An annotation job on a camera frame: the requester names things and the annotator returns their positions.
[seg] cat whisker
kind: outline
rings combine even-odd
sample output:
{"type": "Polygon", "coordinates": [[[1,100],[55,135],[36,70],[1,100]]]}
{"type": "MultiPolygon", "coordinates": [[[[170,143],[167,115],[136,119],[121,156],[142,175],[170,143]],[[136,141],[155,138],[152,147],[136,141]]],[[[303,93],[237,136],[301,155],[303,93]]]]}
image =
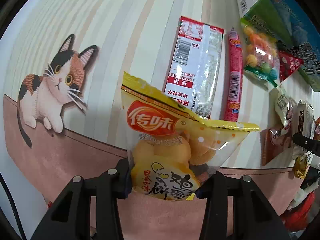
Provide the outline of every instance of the cat whisker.
{"type": "Polygon", "coordinates": [[[78,98],[82,103],[86,104],[80,97],[78,97],[78,96],[75,95],[74,93],[68,91],[68,94],[71,95],[71,96],[74,96],[74,97],[78,98]]]}
{"type": "Polygon", "coordinates": [[[46,72],[44,72],[43,74],[44,74],[44,75],[47,75],[48,77],[52,78],[52,80],[54,80],[54,78],[53,78],[52,75],[50,75],[50,74],[48,74],[48,73],[46,73],[46,72]]]}
{"type": "Polygon", "coordinates": [[[80,90],[77,90],[77,89],[74,89],[74,88],[69,88],[69,90],[81,93],[80,90]]]}
{"type": "Polygon", "coordinates": [[[54,71],[53,71],[53,68],[52,68],[52,66],[48,63],[48,66],[51,68],[51,70],[52,70],[52,75],[54,74],[54,71]]]}
{"type": "Polygon", "coordinates": [[[68,97],[70,97],[71,100],[74,101],[76,103],[76,105],[83,111],[83,108],[78,104],[77,101],[74,100],[74,98],[70,94],[68,94],[68,97]]]}
{"type": "Polygon", "coordinates": [[[50,73],[50,75],[52,75],[52,76],[53,76],[53,73],[51,72],[51,70],[50,70],[50,69],[46,68],[44,71],[48,71],[48,72],[50,73]]]}

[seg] barcode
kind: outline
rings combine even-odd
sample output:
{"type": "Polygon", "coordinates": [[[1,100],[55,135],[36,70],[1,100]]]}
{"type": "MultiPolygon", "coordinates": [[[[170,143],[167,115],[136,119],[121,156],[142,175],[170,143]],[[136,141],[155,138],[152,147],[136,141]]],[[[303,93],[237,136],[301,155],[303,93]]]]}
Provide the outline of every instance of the barcode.
{"type": "Polygon", "coordinates": [[[232,71],[230,74],[230,90],[229,90],[228,100],[239,102],[239,94],[240,94],[240,73],[237,71],[232,71]]]}
{"type": "Polygon", "coordinates": [[[182,65],[187,65],[189,53],[191,48],[191,42],[180,40],[175,62],[182,65]]]}
{"type": "Polygon", "coordinates": [[[241,6],[242,13],[244,13],[245,10],[247,9],[247,2],[245,0],[241,0],[240,6],[241,6]]]}

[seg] cat illustration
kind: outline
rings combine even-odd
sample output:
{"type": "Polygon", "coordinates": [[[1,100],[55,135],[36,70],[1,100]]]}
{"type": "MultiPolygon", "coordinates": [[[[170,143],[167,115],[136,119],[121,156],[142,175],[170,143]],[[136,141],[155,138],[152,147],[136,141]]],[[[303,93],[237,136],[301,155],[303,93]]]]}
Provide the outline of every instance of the cat illustration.
{"type": "Polygon", "coordinates": [[[30,148],[32,143],[21,125],[20,111],[26,125],[36,128],[36,119],[40,119],[47,130],[53,128],[55,132],[61,133],[62,106],[73,101],[83,110],[76,99],[84,104],[78,93],[81,93],[85,71],[94,60],[98,47],[92,45],[78,54],[72,50],[74,39],[74,34],[68,36],[51,64],[48,63],[44,76],[29,74],[22,82],[17,118],[21,135],[30,148]]]}

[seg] red sausage wrapper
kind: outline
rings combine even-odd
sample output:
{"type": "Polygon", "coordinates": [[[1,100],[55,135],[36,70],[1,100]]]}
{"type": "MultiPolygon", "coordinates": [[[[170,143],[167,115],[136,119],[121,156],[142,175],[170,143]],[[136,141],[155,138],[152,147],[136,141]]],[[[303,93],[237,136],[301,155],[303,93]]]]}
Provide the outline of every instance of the red sausage wrapper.
{"type": "Polygon", "coordinates": [[[242,92],[242,49],[239,36],[232,28],[229,34],[230,51],[230,87],[225,121],[238,121],[242,92]]]}

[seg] cat paw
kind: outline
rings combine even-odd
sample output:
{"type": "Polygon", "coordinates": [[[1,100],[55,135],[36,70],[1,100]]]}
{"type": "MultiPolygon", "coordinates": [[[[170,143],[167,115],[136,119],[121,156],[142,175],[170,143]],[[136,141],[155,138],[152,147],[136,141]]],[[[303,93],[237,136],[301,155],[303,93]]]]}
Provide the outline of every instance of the cat paw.
{"type": "Polygon", "coordinates": [[[36,119],[33,116],[24,118],[24,123],[32,128],[36,128],[36,119]]]}
{"type": "Polygon", "coordinates": [[[46,118],[46,117],[43,119],[43,124],[44,124],[44,127],[45,127],[47,130],[50,130],[50,129],[52,128],[49,119],[46,118]]]}
{"type": "Polygon", "coordinates": [[[56,133],[61,133],[63,130],[63,123],[61,122],[61,124],[56,124],[56,125],[52,124],[52,128],[56,133]]]}
{"type": "Polygon", "coordinates": [[[61,133],[62,130],[63,130],[63,126],[62,126],[62,127],[56,127],[56,128],[53,128],[53,129],[54,129],[54,131],[55,131],[56,133],[61,133]]]}

